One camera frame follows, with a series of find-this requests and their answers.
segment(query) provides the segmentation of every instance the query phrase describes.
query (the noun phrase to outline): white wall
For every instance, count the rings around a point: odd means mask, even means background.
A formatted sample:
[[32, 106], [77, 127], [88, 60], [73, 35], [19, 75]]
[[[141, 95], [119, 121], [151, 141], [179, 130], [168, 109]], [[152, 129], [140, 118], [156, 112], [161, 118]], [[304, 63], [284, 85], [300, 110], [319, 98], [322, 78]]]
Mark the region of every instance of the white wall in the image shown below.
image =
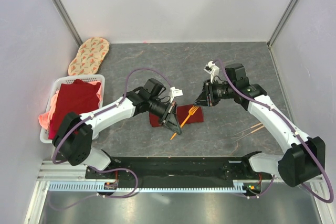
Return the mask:
[[290, 0], [62, 0], [83, 40], [267, 41]]
[[76, 44], [51, 0], [0, 0], [0, 223], [22, 223], [41, 160], [37, 116]]
[[300, 0], [274, 45], [295, 121], [327, 145], [336, 190], [336, 0]]

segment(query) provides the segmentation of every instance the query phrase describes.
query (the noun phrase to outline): pink cloth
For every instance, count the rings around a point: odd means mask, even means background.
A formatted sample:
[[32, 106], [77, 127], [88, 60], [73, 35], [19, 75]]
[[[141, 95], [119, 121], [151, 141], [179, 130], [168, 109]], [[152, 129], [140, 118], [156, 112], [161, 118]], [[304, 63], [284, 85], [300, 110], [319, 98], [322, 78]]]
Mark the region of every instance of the pink cloth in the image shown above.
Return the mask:
[[[92, 85], [96, 85], [97, 83], [100, 83], [99, 81], [91, 81], [89, 82]], [[42, 115], [38, 116], [38, 122], [40, 123], [41, 127], [48, 130], [50, 126], [50, 121], [53, 118], [55, 109], [56, 109], [56, 102], [58, 97], [59, 90], [56, 91], [56, 93], [52, 96], [50, 100], [50, 110]], [[99, 99], [99, 102], [101, 102], [101, 85], [97, 92], [97, 97]]]

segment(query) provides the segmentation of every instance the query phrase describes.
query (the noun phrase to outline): metal frame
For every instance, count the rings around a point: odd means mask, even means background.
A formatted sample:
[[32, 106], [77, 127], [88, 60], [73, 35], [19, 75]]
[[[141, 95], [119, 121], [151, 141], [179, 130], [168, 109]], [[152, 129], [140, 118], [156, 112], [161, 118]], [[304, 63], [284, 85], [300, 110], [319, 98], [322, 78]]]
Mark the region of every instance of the metal frame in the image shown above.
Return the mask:
[[286, 24], [289, 16], [293, 12], [293, 10], [294, 10], [295, 6], [298, 4], [298, 2], [299, 2], [299, 0], [290, 0], [285, 12], [283, 13], [282, 17], [280, 18], [280, 21], [279, 21], [277, 27], [275, 28], [274, 32], [272, 33], [270, 39], [267, 42], [268, 47], [273, 46], [274, 42], [278, 38], [280, 32], [282, 31], [282, 28]]
[[[69, 181], [58, 181], [50, 182], [49, 191], [85, 191], [85, 192], [100, 192], [100, 193], [110, 193], [110, 192], [119, 192], [119, 193], [129, 193], [133, 188], [119, 188], [119, 189], [105, 189], [105, 180], [87, 182], [69, 182]], [[243, 182], [233, 182], [233, 187], [212, 187], [212, 188], [138, 188], [134, 193], [245, 193], [246, 190], [243, 190]]]
[[48, 181], [36, 182], [24, 224], [38, 224], [40, 222], [43, 206], [47, 198], [48, 188]]
[[[311, 189], [315, 193], [320, 193], [324, 198], [329, 196], [328, 187], [325, 182], [322, 183], [310, 183]], [[314, 198], [320, 218], [323, 224], [335, 224], [336, 218], [332, 204], [326, 204], [322, 201]]]
[[83, 165], [71, 166], [68, 162], [54, 165], [52, 161], [43, 161], [37, 181], [84, 181], [85, 172]]
[[73, 36], [73, 39], [75, 40], [75, 42], [77, 43], [78, 46], [83, 44], [82, 39], [80, 38], [73, 22], [71, 21], [71, 18], [69, 16], [69, 14], [67, 13], [67, 10], [65, 9], [63, 3], [61, 0], [52, 0], [52, 2], [54, 3], [55, 7], [57, 8], [57, 11], [59, 12], [59, 14], [61, 15], [64, 23], [66, 24], [66, 26], [68, 27], [71, 35]]
[[288, 96], [287, 96], [287, 92], [286, 92], [285, 86], [282, 84], [282, 81], [281, 81], [280, 73], [279, 73], [279, 70], [278, 70], [278, 67], [277, 67], [276, 58], [274, 57], [272, 48], [269, 47], [268, 50], [269, 50], [269, 53], [270, 53], [270, 55], [271, 55], [271, 59], [272, 59], [272, 62], [273, 62], [273, 66], [274, 66], [274, 69], [275, 69], [275, 73], [276, 73], [277, 78], [278, 78], [278, 82], [279, 82], [279, 84], [280, 84], [280, 89], [281, 89], [281, 93], [282, 93], [283, 99], [284, 99], [284, 101], [285, 101], [285, 105], [286, 105], [287, 112], [288, 112], [288, 117], [289, 117], [289, 119], [290, 119], [293, 123], [295, 123], [294, 115], [293, 115], [293, 112], [292, 112], [292, 107], [291, 107], [290, 102], [289, 102], [289, 100], [288, 100]]

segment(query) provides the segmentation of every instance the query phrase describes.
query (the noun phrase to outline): dark red napkin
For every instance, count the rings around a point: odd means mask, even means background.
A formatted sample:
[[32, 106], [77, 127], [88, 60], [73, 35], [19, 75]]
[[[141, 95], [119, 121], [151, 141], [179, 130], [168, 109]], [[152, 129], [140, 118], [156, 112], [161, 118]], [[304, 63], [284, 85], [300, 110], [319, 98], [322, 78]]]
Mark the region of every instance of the dark red napkin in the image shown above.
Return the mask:
[[[189, 110], [191, 109], [193, 105], [184, 105], [184, 106], [178, 106], [177, 107], [177, 119], [179, 124], [183, 123], [183, 121], [186, 119], [186, 117], [189, 115]], [[159, 127], [161, 125], [159, 125], [159, 117], [149, 113], [149, 122], [151, 123], [152, 127]], [[199, 107], [195, 114], [193, 114], [192, 116], [190, 116], [190, 118], [188, 119], [188, 121], [186, 121], [185, 124], [189, 124], [189, 123], [203, 123], [203, 112], [202, 112], [202, 108]]]
[[98, 109], [99, 98], [97, 92], [101, 83], [96, 85], [75, 80], [72, 84], [61, 84], [59, 89], [56, 108], [50, 121], [49, 139], [53, 139], [63, 118], [69, 112], [76, 114], [87, 113]]

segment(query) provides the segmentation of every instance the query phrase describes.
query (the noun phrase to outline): metal floor plate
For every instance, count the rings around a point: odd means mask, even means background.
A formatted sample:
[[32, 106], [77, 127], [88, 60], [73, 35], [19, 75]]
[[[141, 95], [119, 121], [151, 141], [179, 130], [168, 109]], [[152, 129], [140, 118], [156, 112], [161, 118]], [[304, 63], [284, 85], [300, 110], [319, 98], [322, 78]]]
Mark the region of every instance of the metal floor plate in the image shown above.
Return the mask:
[[[90, 194], [48, 192], [55, 207], [69, 206]], [[298, 187], [283, 184], [274, 184], [260, 199], [250, 200], [218, 193], [139, 193], [126, 199], [93, 197], [61, 212], [46, 206], [40, 224], [44, 224], [44, 217], [47, 224], [322, 223], [313, 198]]]

